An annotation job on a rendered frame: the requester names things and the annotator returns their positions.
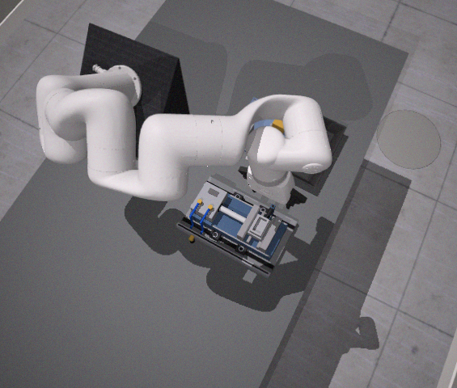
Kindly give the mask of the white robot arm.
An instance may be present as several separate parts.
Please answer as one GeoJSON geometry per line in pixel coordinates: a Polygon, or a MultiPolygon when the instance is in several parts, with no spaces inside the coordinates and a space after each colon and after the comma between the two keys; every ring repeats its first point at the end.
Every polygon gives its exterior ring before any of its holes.
{"type": "Polygon", "coordinates": [[[88,176],[102,188],[178,200],[188,191],[191,166],[234,166],[245,150],[253,179],[265,187],[283,182],[288,171],[315,174],[332,164],[319,104],[301,95],[270,95],[234,116],[149,116],[140,132],[137,169],[133,107],[142,95],[140,79],[126,65],[92,69],[97,74],[43,77],[36,107],[45,156],[60,164],[87,158],[88,176]],[[286,137],[271,126],[249,134],[260,120],[282,120],[286,137]]]}

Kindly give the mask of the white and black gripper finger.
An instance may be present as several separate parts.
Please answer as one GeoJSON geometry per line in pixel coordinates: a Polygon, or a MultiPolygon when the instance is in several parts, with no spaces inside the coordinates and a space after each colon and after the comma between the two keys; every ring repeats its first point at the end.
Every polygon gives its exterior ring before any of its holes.
{"type": "Polygon", "coordinates": [[[239,172],[243,175],[245,179],[247,179],[247,172],[248,172],[248,167],[240,167],[239,172]]]}
{"type": "Polygon", "coordinates": [[[294,206],[294,204],[300,205],[300,203],[305,203],[307,198],[301,194],[300,192],[296,191],[294,188],[292,188],[290,192],[290,200],[286,204],[286,208],[289,209],[290,206],[294,206]]]}

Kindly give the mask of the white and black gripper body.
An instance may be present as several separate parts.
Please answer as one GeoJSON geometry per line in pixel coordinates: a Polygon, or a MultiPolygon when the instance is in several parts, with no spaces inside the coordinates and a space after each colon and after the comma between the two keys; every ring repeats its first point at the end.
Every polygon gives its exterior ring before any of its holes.
{"type": "Polygon", "coordinates": [[[275,200],[280,204],[287,204],[290,199],[290,192],[292,188],[295,188],[294,177],[292,173],[288,171],[286,178],[274,187],[265,187],[258,184],[252,177],[252,172],[250,166],[248,167],[247,172],[247,182],[250,189],[260,193],[263,196],[268,197],[269,199],[275,200]]]}

